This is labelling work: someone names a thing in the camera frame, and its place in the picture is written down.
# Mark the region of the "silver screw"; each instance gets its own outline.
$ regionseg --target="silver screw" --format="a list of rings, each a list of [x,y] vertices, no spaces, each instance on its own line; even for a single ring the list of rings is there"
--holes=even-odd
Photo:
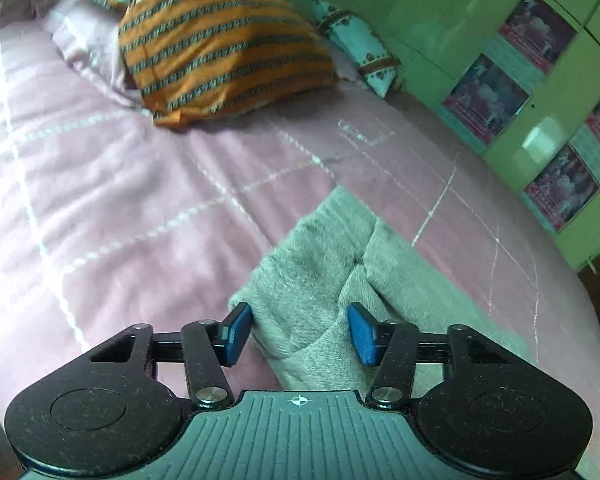
[[[392,404],[393,402],[398,402],[398,400],[402,398],[402,392],[398,388],[383,386],[382,388],[373,390],[371,396],[381,404]]]
[[[224,388],[218,388],[217,386],[208,386],[198,390],[196,397],[204,404],[217,404],[227,398],[228,393]]]

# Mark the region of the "brown band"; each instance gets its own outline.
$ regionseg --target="brown band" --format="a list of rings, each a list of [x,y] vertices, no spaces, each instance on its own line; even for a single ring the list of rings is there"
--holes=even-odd
[[[333,14],[327,16],[320,25],[318,25],[318,32],[324,35],[327,32],[327,30],[331,27],[331,25],[334,25],[336,22],[339,22],[340,20],[343,20],[348,16],[355,15],[356,13],[352,10],[336,10]]]
[[[358,69],[358,72],[361,76],[367,76],[372,74],[373,72],[377,72],[378,70],[382,70],[383,68],[391,68],[394,66],[400,66],[400,60],[395,59],[395,57],[384,57],[382,59],[376,59],[375,61],[361,66]]]

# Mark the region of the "gray cloth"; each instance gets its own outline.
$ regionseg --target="gray cloth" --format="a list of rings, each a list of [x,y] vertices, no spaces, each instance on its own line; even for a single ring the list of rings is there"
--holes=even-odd
[[[529,355],[520,336],[500,330],[341,187],[262,260],[230,308],[239,301],[251,305],[253,337],[286,390],[366,392],[374,370],[360,364],[351,343],[345,309],[353,301],[377,319],[406,320],[421,332],[466,324],[523,358]],[[441,366],[418,366],[414,396],[441,380]]]

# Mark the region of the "wrinkled bed sheet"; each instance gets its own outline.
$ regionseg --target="wrinkled bed sheet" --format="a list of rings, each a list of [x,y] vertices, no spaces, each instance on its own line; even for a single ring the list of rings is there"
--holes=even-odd
[[[29,2],[0,6],[0,416],[130,324],[223,318],[339,183],[586,400],[600,467],[589,298],[517,197],[426,110],[342,83],[174,134],[69,70]],[[253,344],[226,374],[236,391],[277,387]],[[175,365],[160,378],[186,395]]]

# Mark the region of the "orange striped pillow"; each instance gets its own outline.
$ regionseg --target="orange striped pillow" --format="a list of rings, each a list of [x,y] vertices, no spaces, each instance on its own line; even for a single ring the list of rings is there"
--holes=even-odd
[[[332,84],[317,40],[285,0],[142,0],[120,23],[142,100],[171,127]]]

